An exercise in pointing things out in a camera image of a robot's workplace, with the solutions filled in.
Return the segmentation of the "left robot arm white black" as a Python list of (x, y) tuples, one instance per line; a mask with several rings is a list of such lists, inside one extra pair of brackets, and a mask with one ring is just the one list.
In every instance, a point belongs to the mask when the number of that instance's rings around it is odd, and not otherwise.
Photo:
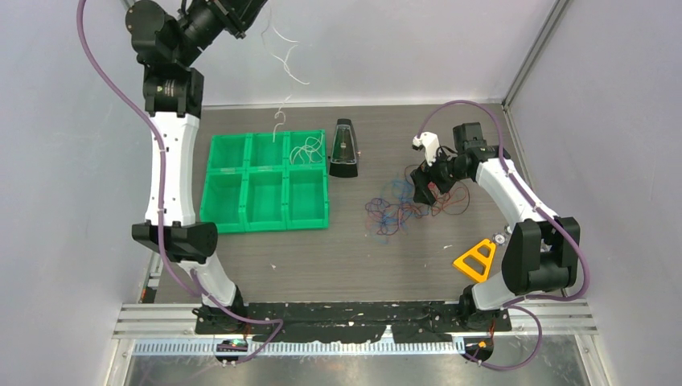
[(198, 286), (200, 310), (216, 315), (228, 333), (246, 323), (239, 287), (216, 255), (217, 227), (199, 222), (192, 203), (195, 140), (203, 108), (204, 77), (193, 63), (222, 32), (243, 39), (263, 1), (183, 1), (179, 14), (155, 1), (136, 1), (125, 27), (143, 67), (142, 118), (151, 128), (151, 192), (135, 241), (183, 269)]

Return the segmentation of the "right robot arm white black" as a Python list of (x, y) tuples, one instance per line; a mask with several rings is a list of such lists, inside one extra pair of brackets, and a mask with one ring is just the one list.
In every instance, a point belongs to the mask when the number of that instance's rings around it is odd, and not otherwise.
[(500, 273), (467, 286), (458, 300), (457, 318), (475, 331), (519, 298), (544, 298), (573, 286), (581, 229), (573, 217), (560, 217), (539, 200), (503, 146), (483, 138), (478, 122), (454, 127), (453, 136), (450, 149), (435, 133), (418, 133), (412, 147), (425, 159), (410, 177), (414, 201), (429, 206), (436, 203), (433, 187), (445, 193), (456, 182), (471, 180), (493, 199), (511, 229)]

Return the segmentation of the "small round silver part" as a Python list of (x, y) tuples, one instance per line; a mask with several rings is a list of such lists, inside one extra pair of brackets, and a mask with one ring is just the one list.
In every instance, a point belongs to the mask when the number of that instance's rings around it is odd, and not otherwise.
[(507, 234), (505, 233), (495, 233), (492, 237), (492, 241), (497, 245), (505, 245), (507, 243)]

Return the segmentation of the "black metronome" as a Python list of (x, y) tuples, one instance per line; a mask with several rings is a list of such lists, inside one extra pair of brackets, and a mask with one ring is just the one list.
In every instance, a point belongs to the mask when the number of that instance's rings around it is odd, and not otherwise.
[(358, 177), (358, 151), (352, 121), (347, 118), (339, 118), (335, 125), (335, 135), (331, 147), (329, 175), (337, 178)]

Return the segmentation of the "yellow triangle block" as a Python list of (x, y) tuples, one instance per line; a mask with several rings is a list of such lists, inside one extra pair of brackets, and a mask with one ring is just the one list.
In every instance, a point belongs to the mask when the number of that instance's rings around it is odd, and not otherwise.
[(457, 257), (452, 266), (474, 283), (485, 282), (489, 278), (496, 249), (497, 244), (492, 240), (483, 239)]

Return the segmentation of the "green bin back right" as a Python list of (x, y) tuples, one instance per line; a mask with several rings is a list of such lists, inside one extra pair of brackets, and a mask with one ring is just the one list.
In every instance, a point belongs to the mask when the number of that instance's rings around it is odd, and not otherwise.
[(323, 130), (290, 133), (291, 166), (323, 164), (326, 160), (326, 133)]

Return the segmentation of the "green bin back left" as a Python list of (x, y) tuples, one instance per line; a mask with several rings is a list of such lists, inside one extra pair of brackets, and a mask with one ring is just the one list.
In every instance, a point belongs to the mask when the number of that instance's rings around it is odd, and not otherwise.
[(213, 136), (207, 172), (227, 172), (250, 167), (252, 142), (253, 135), (250, 133)]

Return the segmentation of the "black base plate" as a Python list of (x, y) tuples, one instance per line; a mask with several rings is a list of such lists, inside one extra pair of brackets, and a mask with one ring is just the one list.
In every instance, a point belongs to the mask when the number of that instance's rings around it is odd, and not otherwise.
[(252, 302), (236, 313), (197, 306), (195, 332), (199, 335), (251, 335), (259, 343), (274, 333), (276, 343), (374, 343), (389, 331), (397, 343), (441, 343), (453, 334), (508, 332), (507, 312), (464, 317), (454, 303), (416, 302)]

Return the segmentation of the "aluminium rail front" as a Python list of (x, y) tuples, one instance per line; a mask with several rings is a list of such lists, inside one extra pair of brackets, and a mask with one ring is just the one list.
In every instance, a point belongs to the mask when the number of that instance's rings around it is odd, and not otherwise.
[[(537, 302), (524, 304), (527, 313), (513, 310), (504, 317), (509, 328), (498, 327), (495, 336), (526, 337), (541, 331), (552, 335), (596, 335), (598, 329), (586, 303), (576, 306), (550, 306)], [(483, 332), (449, 332), (442, 342), (401, 343), (387, 325), (373, 338), (358, 343), (329, 343), (313, 340), (309, 343), (255, 342), (239, 335), (197, 335), (191, 305), (154, 304), (125, 305), (114, 327), (115, 339), (131, 342), (131, 355), (215, 355), (229, 356), (320, 356), (320, 355), (409, 355), (462, 354), (486, 338)]]

